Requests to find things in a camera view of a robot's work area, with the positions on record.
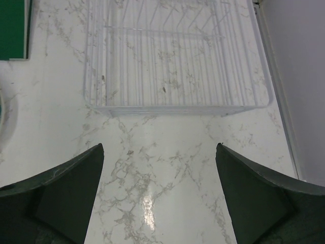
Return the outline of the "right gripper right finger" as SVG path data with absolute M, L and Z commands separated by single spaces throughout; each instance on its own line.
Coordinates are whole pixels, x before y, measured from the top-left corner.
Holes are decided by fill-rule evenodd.
M 324 243 L 324 187 L 219 143 L 216 166 L 237 243 Z

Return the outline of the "red and teal floral plate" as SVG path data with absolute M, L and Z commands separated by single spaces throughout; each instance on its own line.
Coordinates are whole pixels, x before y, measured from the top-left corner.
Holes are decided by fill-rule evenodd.
M 6 103 L 3 89 L 1 87 L 1 138 L 5 136 L 5 117 L 6 117 Z

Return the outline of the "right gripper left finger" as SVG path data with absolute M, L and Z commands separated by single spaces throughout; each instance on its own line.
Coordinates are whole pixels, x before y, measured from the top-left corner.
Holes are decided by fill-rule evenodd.
M 1 243 L 84 243 L 103 164 L 98 144 L 1 187 Z

